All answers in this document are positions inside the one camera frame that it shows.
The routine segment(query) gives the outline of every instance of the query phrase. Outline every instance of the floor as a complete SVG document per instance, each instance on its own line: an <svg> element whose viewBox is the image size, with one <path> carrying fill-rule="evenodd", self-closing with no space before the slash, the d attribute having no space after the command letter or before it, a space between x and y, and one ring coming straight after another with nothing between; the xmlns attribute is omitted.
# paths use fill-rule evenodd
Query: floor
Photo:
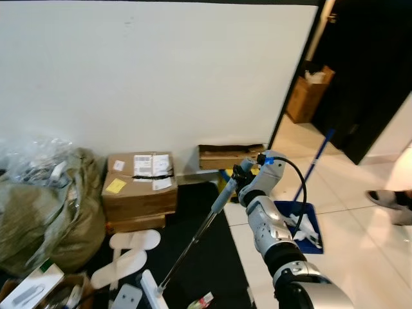
<svg viewBox="0 0 412 309"><path fill-rule="evenodd" d="M286 122L280 131L280 142L276 141L274 147L279 145L306 171L322 136L311 125L290 127L291 123ZM290 129L289 136L284 128ZM301 135L294 139L296 132L302 130L307 130L312 144L307 140L299 144ZM300 149L304 156L296 153ZM412 307L412 227L392 225L392 213L364 197L367 189L411 188L411 174L412 148L395 164L356 166L330 146L308 180L308 201L315 205L325 253L306 257L349 295L356 309ZM272 192L273 199L293 199L299 184L293 170L286 168ZM278 308L272 278L254 248L244 209L230 203L225 213L257 308Z"/></svg>

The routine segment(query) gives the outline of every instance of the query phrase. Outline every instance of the person's foot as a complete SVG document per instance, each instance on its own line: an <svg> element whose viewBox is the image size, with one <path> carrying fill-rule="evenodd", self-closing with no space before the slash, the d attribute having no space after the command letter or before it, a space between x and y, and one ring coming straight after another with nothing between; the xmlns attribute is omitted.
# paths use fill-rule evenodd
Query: person's foot
<svg viewBox="0 0 412 309"><path fill-rule="evenodd" d="M376 190L366 191L366 196L375 204L399 211L393 218L395 225L412 225L411 191Z"/></svg>

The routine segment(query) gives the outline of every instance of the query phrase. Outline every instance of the black door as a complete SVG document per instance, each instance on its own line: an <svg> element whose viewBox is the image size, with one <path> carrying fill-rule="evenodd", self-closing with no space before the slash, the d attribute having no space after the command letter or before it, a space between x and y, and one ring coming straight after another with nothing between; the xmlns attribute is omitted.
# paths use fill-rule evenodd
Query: black door
<svg viewBox="0 0 412 309"><path fill-rule="evenodd" d="M336 74L312 122L358 164L412 89L412 1L337 0L332 13L313 62Z"/></svg>

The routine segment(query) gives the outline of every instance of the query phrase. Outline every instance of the small box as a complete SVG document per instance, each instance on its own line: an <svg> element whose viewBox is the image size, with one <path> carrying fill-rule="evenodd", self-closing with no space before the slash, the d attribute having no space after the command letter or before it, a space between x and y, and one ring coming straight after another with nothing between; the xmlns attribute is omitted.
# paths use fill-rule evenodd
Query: small box
<svg viewBox="0 0 412 309"><path fill-rule="evenodd" d="M136 230L148 230L164 228L166 225L165 215L136 217L130 220L113 221L106 223L106 232L109 235L121 232L134 232Z"/></svg>
<svg viewBox="0 0 412 309"><path fill-rule="evenodd" d="M137 159L168 155L169 177L159 180L134 179L140 166ZM148 163L149 174L156 174L155 167ZM136 217L161 216L176 211L177 183L173 176L171 153L127 153L114 154L108 158L108 174L104 182L102 200L106 219L111 224L135 220Z"/></svg>
<svg viewBox="0 0 412 309"><path fill-rule="evenodd" d="M325 73L321 84L309 84L306 79L299 77L292 96L290 97L286 112L295 124L310 122L335 74L329 67L322 69Z"/></svg>
<svg viewBox="0 0 412 309"><path fill-rule="evenodd" d="M0 302L3 301L13 290L20 284L21 280L7 280L0 291ZM82 297L84 298L93 293L94 289L90 284L90 280L86 274L66 275L64 279L50 292L50 294L43 299L36 309L44 308L47 305L47 299L53 295L54 291L64 286L79 285L82 289ZM79 309L92 309L93 297L89 297L80 306Z"/></svg>
<svg viewBox="0 0 412 309"><path fill-rule="evenodd" d="M233 169L245 158L257 159L266 150L263 144L199 145L200 169Z"/></svg>

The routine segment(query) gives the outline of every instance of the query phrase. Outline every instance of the silver robot arm segment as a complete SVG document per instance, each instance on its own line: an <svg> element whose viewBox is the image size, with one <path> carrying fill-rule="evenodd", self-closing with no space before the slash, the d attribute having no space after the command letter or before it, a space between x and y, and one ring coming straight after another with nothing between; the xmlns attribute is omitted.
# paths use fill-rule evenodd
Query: silver robot arm segment
<svg viewBox="0 0 412 309"><path fill-rule="evenodd" d="M281 157L265 151L266 158ZM346 294L317 267L307 262L292 239L281 213L268 197L283 175L286 162L263 164L250 183L238 188L239 202L246 207L256 250L273 277L280 309L353 309Z"/></svg>

